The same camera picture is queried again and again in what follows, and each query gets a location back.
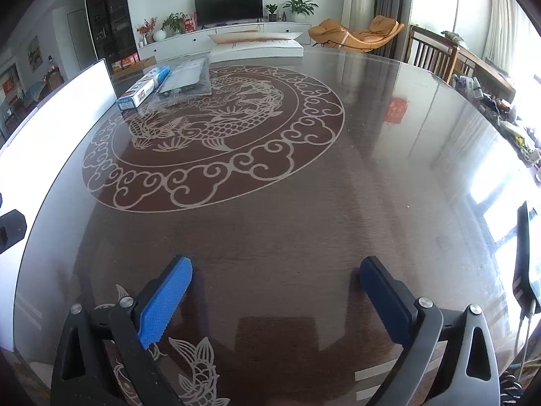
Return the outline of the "white orange flat box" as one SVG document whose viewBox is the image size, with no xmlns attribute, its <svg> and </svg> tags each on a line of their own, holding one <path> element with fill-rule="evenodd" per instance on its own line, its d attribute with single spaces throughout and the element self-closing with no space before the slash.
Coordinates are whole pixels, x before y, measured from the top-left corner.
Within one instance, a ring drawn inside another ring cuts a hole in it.
<svg viewBox="0 0 541 406">
<path fill-rule="evenodd" d="M 266 58 L 303 58 L 300 32 L 241 31 L 211 35 L 215 46 L 210 62 L 231 62 Z"/>
</svg>

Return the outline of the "blue white carton box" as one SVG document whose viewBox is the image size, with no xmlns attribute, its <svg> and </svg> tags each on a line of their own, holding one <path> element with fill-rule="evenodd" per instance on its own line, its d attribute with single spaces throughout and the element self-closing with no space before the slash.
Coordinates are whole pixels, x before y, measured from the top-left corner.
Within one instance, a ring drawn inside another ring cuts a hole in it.
<svg viewBox="0 0 541 406">
<path fill-rule="evenodd" d="M 119 110 L 137 109 L 164 82 L 169 74 L 170 67 L 167 65 L 148 71 L 116 99 Z"/>
</svg>

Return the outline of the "black display cabinet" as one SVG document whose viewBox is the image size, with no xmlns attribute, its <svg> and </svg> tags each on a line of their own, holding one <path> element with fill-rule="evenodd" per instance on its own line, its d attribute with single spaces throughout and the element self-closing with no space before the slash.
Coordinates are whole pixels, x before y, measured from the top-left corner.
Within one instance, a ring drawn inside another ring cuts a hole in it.
<svg viewBox="0 0 541 406">
<path fill-rule="evenodd" d="M 116 62 L 137 51 L 127 0 L 84 0 L 94 51 L 112 73 Z"/>
</svg>

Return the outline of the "small dark potted plant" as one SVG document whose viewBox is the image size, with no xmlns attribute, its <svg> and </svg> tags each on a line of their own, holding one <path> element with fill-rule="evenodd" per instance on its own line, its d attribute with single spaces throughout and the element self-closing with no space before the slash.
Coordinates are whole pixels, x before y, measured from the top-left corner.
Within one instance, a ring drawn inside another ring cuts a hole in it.
<svg viewBox="0 0 541 406">
<path fill-rule="evenodd" d="M 278 20 L 278 5 L 267 4 L 266 10 L 267 10 L 269 22 L 276 22 Z"/>
</svg>

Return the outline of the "black flat screen television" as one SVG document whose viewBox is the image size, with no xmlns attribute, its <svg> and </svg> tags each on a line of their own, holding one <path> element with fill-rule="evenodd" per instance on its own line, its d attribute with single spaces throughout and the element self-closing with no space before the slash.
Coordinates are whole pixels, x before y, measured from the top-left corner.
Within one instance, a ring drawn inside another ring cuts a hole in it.
<svg viewBox="0 0 541 406">
<path fill-rule="evenodd" d="M 194 0 L 200 26 L 263 17 L 263 0 Z"/>
</svg>

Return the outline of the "red flower vase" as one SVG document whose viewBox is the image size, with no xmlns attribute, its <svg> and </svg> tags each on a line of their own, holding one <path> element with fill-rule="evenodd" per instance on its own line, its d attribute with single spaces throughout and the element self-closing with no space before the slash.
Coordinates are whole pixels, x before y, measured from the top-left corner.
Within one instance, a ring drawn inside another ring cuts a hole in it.
<svg viewBox="0 0 541 406">
<path fill-rule="evenodd" d="M 137 27 L 137 32 L 142 37 L 144 45 L 148 45 L 154 41 L 153 34 L 156 29 L 157 21 L 157 18 L 145 19 L 143 23 Z"/>
</svg>

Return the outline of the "dark wooden chair right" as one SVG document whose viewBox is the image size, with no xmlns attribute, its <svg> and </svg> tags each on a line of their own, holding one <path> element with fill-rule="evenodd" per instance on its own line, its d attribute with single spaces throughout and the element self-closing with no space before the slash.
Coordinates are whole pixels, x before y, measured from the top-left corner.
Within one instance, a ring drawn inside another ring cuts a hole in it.
<svg viewBox="0 0 541 406">
<path fill-rule="evenodd" d="M 430 71 L 450 84 L 458 55 L 451 40 L 422 27 L 410 27 L 404 62 Z"/>
</svg>

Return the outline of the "cluttered wooden side table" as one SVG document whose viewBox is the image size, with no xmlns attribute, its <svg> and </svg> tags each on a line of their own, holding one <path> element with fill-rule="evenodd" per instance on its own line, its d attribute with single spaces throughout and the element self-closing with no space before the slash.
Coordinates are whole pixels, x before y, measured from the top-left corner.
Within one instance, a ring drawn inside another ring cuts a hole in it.
<svg viewBox="0 0 541 406">
<path fill-rule="evenodd" d="M 442 35 L 453 44 L 453 51 L 457 53 L 449 84 L 478 108 L 514 147 L 525 165 L 539 170 L 540 125 L 526 116 L 524 106 L 516 101 L 516 90 L 504 72 L 469 52 L 458 34 L 444 30 Z"/>
</svg>

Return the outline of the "green potted plant right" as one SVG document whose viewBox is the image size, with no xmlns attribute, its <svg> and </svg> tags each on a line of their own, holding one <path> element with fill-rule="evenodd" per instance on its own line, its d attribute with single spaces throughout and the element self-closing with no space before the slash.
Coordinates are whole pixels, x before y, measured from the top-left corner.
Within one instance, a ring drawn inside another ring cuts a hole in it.
<svg viewBox="0 0 541 406">
<path fill-rule="evenodd" d="M 285 0 L 283 8 L 291 12 L 293 22 L 306 22 L 319 8 L 319 5 L 312 0 Z"/>
</svg>

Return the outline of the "green potted plant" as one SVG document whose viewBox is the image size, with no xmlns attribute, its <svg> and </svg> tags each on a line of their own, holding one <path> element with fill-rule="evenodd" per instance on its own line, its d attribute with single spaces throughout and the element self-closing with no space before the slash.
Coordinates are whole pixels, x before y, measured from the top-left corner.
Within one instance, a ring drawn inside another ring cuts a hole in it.
<svg viewBox="0 0 541 406">
<path fill-rule="evenodd" d="M 291 12 L 293 22 L 306 22 L 319 8 L 319 5 L 312 0 L 285 0 L 283 8 Z"/>
<path fill-rule="evenodd" d="M 183 12 L 170 13 L 162 22 L 161 28 L 168 32 L 170 36 L 183 34 L 185 32 L 184 18 L 185 14 Z"/>
</svg>

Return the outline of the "clear plastic packaged item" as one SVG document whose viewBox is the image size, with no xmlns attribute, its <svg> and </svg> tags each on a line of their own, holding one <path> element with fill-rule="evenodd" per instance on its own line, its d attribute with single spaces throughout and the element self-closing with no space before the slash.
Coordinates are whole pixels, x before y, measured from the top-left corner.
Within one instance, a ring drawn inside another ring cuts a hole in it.
<svg viewBox="0 0 541 406">
<path fill-rule="evenodd" d="M 210 95 L 210 58 L 189 57 L 176 65 L 161 83 L 158 95 L 165 98 Z"/>
</svg>

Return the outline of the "orange lounge chair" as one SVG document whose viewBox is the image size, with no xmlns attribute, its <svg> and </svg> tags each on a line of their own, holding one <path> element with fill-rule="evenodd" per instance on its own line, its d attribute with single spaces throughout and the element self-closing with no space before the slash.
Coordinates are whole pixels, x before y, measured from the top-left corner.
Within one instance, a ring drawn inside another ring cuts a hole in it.
<svg viewBox="0 0 541 406">
<path fill-rule="evenodd" d="M 350 30 L 334 19 L 326 19 L 319 25 L 311 27 L 308 35 L 322 47 L 366 53 L 391 42 L 403 28 L 403 23 L 384 16 L 376 16 L 367 29 L 360 31 Z"/>
</svg>

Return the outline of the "brown cardboard box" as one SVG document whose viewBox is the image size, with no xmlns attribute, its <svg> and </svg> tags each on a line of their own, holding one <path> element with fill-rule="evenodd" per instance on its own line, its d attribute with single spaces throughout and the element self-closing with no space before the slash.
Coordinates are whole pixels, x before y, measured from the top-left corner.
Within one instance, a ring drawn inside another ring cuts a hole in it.
<svg viewBox="0 0 541 406">
<path fill-rule="evenodd" d="M 111 78 L 114 80 L 114 81 L 119 81 L 119 80 L 122 80 L 122 79 L 125 79 L 127 77 L 130 77 L 131 75 L 137 73 L 137 72 L 140 72 L 140 71 L 143 71 L 144 69 L 147 69 L 153 65 L 156 65 L 157 62 L 156 62 L 156 59 L 154 56 L 151 56 L 147 59 L 144 59 L 142 61 L 139 61 L 137 62 L 136 64 L 133 64 L 129 67 L 127 67 L 126 69 L 123 69 L 121 71 L 118 71 L 118 72 L 115 72 Z"/>
</svg>

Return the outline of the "green potted plant left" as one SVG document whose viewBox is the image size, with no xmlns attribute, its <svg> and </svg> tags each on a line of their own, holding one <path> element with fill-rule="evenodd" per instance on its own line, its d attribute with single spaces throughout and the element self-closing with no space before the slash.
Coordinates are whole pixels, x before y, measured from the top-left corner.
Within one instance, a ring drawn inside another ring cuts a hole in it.
<svg viewBox="0 0 541 406">
<path fill-rule="evenodd" d="M 170 36 L 183 34 L 185 32 L 184 18 L 185 14 L 183 12 L 170 13 L 162 22 L 161 28 L 168 32 Z"/>
</svg>

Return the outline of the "white long tv cabinet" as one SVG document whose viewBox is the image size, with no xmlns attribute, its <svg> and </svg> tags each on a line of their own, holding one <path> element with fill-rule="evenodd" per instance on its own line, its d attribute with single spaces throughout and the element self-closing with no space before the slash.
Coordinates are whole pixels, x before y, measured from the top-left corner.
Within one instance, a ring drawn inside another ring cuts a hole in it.
<svg viewBox="0 0 541 406">
<path fill-rule="evenodd" d="M 255 22 L 234 24 L 224 27 L 209 27 L 155 41 L 138 49 L 142 60 L 154 58 L 165 62 L 180 56 L 209 51 L 222 44 L 247 42 L 274 42 L 296 40 L 301 45 L 310 45 L 307 22 Z"/>
</svg>

